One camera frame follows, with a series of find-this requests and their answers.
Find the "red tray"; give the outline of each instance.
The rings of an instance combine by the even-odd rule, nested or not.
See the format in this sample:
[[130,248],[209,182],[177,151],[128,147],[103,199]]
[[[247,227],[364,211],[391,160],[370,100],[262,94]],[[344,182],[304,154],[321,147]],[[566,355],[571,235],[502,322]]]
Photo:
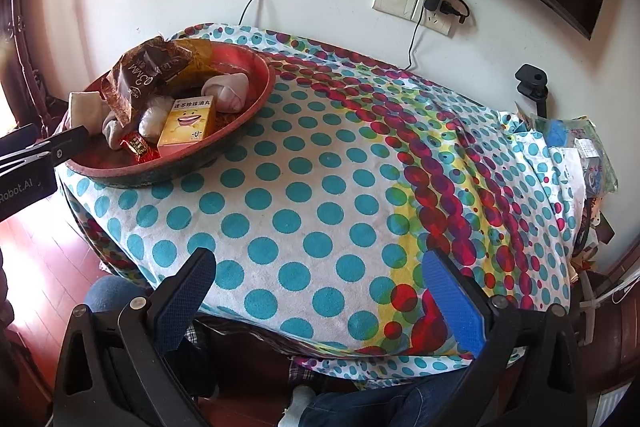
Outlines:
[[[225,152],[244,135],[249,120],[267,102],[275,84],[275,71],[260,54],[245,46],[212,42],[211,47],[212,66],[222,73],[244,73],[249,78],[249,95],[240,117],[197,144],[142,164],[136,164],[133,155],[126,150],[111,150],[103,135],[95,136],[84,152],[66,165],[109,187],[143,187],[187,174]],[[98,78],[85,91],[100,91],[101,80]]]

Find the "white paper label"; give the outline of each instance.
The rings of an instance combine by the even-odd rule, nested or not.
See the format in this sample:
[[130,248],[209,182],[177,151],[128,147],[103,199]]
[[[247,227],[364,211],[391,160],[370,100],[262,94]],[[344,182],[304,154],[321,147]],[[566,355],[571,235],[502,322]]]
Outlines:
[[576,139],[575,148],[581,158],[597,158],[600,155],[598,150],[593,146],[593,142],[589,139]]

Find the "red wooden floor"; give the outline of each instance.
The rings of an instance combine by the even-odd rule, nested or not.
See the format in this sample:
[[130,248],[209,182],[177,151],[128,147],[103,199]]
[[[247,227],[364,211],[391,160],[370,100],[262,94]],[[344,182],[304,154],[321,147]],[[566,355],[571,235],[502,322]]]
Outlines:
[[71,310],[105,272],[60,194],[0,223],[0,248],[15,311],[10,329],[53,387]]

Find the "blue gripper pad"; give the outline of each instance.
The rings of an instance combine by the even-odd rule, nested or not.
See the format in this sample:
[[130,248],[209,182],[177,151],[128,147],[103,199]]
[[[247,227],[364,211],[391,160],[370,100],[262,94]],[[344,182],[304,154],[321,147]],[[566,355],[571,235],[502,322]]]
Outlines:
[[422,276],[460,347],[477,358],[486,342],[484,317],[478,308],[449,267],[433,251],[424,253]]
[[187,261],[190,265],[185,263],[174,276],[182,279],[181,284],[154,318],[154,347],[161,356],[178,348],[216,277],[216,258],[210,250],[198,248],[190,261],[194,256],[199,259],[195,263]]

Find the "smiling mouth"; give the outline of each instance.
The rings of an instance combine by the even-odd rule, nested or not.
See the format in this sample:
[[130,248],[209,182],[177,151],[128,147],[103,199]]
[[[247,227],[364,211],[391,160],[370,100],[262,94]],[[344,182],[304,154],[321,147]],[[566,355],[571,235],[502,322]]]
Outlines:
[[185,127],[187,125],[193,125],[201,117],[202,117],[202,115],[200,115],[200,114],[192,114],[191,116],[181,116],[180,118],[178,118],[178,123],[183,127]]

